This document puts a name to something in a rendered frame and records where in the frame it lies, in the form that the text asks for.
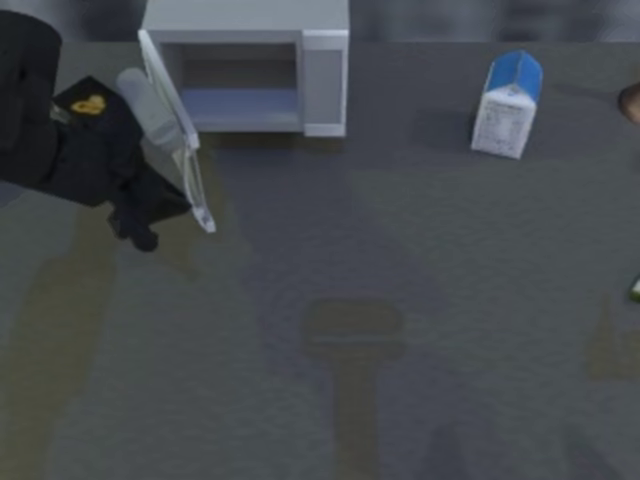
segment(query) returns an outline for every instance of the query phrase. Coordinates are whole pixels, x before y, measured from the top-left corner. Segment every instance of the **blue carton top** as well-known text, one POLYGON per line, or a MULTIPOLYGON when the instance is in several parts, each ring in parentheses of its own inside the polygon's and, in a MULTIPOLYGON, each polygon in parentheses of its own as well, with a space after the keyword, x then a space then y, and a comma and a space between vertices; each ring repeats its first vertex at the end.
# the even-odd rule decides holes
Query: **blue carton top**
POLYGON ((517 85, 534 102, 538 102, 542 89, 542 67, 524 50, 500 55, 491 64, 489 75, 485 93, 497 88, 517 85))

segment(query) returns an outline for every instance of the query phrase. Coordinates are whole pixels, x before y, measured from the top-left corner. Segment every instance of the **open door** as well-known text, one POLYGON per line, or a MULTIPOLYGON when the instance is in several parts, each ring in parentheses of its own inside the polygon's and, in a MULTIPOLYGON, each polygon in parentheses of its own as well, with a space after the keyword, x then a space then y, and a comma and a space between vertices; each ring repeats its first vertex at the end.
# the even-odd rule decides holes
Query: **open door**
POLYGON ((193 215, 200 226, 208 233, 215 232, 216 223, 207 205, 198 165, 200 138, 165 65, 171 58, 169 55, 169 58, 164 58, 145 30, 138 32, 138 38, 149 81, 165 106, 174 113, 182 128, 184 145, 173 153, 173 160, 182 176, 185 195, 193 206, 193 215))

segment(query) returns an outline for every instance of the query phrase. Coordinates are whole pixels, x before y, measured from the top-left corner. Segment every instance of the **brown round object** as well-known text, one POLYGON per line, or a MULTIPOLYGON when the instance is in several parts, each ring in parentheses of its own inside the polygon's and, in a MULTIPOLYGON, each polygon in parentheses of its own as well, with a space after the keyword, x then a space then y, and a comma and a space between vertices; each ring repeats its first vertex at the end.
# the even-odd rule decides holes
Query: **brown round object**
POLYGON ((618 107, 629 121, 640 124, 640 83, 631 85, 620 92, 618 107))

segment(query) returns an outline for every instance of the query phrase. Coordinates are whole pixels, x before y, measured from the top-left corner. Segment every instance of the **blue and white carton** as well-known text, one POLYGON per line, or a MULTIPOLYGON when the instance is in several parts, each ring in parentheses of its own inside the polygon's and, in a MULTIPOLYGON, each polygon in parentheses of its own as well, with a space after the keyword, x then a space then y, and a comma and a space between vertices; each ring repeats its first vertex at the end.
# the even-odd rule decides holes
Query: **blue and white carton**
POLYGON ((471 149, 519 160, 542 89, 542 67, 524 50, 491 64, 473 129, 471 149))

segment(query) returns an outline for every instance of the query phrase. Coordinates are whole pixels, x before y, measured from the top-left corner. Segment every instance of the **table surface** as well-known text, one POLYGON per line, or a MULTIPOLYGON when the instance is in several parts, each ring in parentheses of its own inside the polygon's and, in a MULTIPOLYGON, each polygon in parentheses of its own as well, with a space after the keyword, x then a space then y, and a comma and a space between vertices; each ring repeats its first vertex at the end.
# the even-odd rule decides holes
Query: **table surface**
MULTIPOLYGON (((332 410, 336 370, 301 343, 323 299, 364 305, 372 331, 403 324, 362 393, 381 479, 635 478, 640 144, 615 97, 637 47, 527 47, 545 80, 523 159, 473 153, 489 64, 518 47, 354 44, 342 148, 203 138, 220 231, 167 222, 153 255, 117 243, 105 210, 14 195, 8 478, 335 478, 349 405, 332 410)), ((66 44, 58 88, 113 85, 139 55, 66 44)))
POLYGON ((162 32, 348 30, 348 0, 153 0, 142 28, 162 32))

